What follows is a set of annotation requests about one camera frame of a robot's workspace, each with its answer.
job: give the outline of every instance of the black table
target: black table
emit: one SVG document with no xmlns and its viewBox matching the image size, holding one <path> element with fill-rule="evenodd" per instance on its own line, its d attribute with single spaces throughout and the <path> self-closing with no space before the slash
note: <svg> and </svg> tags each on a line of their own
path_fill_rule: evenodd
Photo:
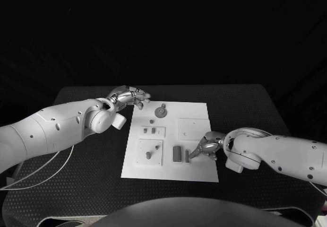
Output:
<svg viewBox="0 0 327 227">
<path fill-rule="evenodd" d="M 252 127 L 272 134 L 289 135 L 267 93 L 260 85 L 136 86 L 151 93 L 152 101 L 207 104 L 211 130 L 227 133 Z M 54 105 L 106 97 L 115 87 L 64 87 Z M 226 156 L 217 153 L 219 183 L 125 179 L 121 170 L 132 107 L 121 112 L 126 122 L 121 130 L 110 127 L 74 146 L 70 160 L 57 175 L 37 187 L 10 191 L 2 205 L 7 227 L 36 226 L 46 217 L 108 215 L 141 201 L 190 196 L 233 201 L 260 209 L 296 207 L 312 220 L 324 198 L 308 182 L 278 174 L 262 162 L 257 170 L 237 174 L 224 167 Z M 49 166 L 17 187 L 44 180 L 60 168 L 70 149 L 60 152 Z M 53 154 L 27 160 L 17 178 L 25 176 Z"/>
</svg>

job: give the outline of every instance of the black background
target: black background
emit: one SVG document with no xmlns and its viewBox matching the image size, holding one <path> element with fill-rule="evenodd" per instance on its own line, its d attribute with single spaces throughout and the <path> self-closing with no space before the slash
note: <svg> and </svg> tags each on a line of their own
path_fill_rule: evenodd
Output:
<svg viewBox="0 0 327 227">
<path fill-rule="evenodd" d="M 66 86 L 257 83 L 291 134 L 327 142 L 325 4 L 2 10 L 0 125 L 51 105 Z"/>
</svg>

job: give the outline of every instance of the cable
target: cable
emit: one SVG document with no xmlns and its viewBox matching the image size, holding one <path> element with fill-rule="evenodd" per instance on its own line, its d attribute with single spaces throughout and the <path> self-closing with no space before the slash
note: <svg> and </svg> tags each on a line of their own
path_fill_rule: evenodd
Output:
<svg viewBox="0 0 327 227">
<path fill-rule="evenodd" d="M 321 192 L 321 194 L 325 196 L 327 198 L 327 194 L 316 188 L 316 186 L 309 182 L 309 184 L 314 186 L 314 188 Z"/>
<path fill-rule="evenodd" d="M 72 146 L 72 150 L 70 150 L 70 154 L 66 158 L 66 161 L 63 163 L 63 166 L 60 167 L 60 169 L 56 171 L 56 173 L 44 180 L 41 181 L 40 183 L 34 184 L 33 186 L 28 186 L 25 188 L 8 188 L 7 187 L 11 187 L 13 185 L 15 185 L 18 182 L 21 182 L 25 178 L 28 178 L 38 170 L 41 170 L 41 168 L 49 164 L 49 162 L 54 159 L 54 157 L 57 156 L 59 152 L 56 153 L 56 155 L 50 158 L 50 160 L 46 162 L 46 164 L 30 174 L 27 175 L 24 178 L 21 178 L 18 181 L 15 181 L 13 184 L 4 186 L 0 188 L 0 191 L 11 191 L 11 190 L 21 190 L 21 189 L 27 189 L 27 188 L 33 188 L 34 186 L 40 185 L 41 183 L 44 183 L 50 178 L 54 177 L 54 175 L 59 173 L 59 171 L 61 170 L 61 168 L 64 167 L 66 163 L 67 163 L 67 160 L 70 158 L 70 155 L 72 155 L 72 152 L 73 152 L 73 146 Z"/>
</svg>

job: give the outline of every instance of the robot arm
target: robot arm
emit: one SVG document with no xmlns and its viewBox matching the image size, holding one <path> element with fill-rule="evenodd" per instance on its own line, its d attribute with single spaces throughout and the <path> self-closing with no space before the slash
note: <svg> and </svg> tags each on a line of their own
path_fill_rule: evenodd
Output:
<svg viewBox="0 0 327 227">
<path fill-rule="evenodd" d="M 113 96 L 50 106 L 17 123 L 0 127 L 0 173 L 28 158 L 67 149 L 110 125 L 121 129 L 125 118 L 116 113 L 122 108 L 116 107 L 134 101 L 139 108 L 141 101 L 148 102 L 151 97 L 136 88 L 131 89 L 135 92 L 128 91 L 129 98 L 121 86 Z"/>
<path fill-rule="evenodd" d="M 263 160 L 278 173 L 327 185 L 327 144 L 252 128 L 240 128 L 221 137 L 201 140 L 190 158 L 203 153 L 214 159 L 214 152 L 223 148 L 226 167 L 237 173 L 243 168 L 257 169 Z"/>
</svg>

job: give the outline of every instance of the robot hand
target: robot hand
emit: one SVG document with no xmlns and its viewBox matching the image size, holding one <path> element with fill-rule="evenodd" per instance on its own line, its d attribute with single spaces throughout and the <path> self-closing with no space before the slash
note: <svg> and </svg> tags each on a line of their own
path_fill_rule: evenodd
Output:
<svg viewBox="0 0 327 227">
<path fill-rule="evenodd" d="M 108 94 L 106 99 L 115 105 L 115 111 L 121 111 L 126 105 L 136 105 L 142 109 L 142 102 L 149 102 L 151 95 L 135 87 L 119 86 Z"/>
<path fill-rule="evenodd" d="M 221 148 L 223 137 L 223 133 L 208 131 L 203 136 L 188 158 L 194 158 L 201 153 L 207 155 L 211 160 L 216 160 L 216 151 Z"/>
</svg>

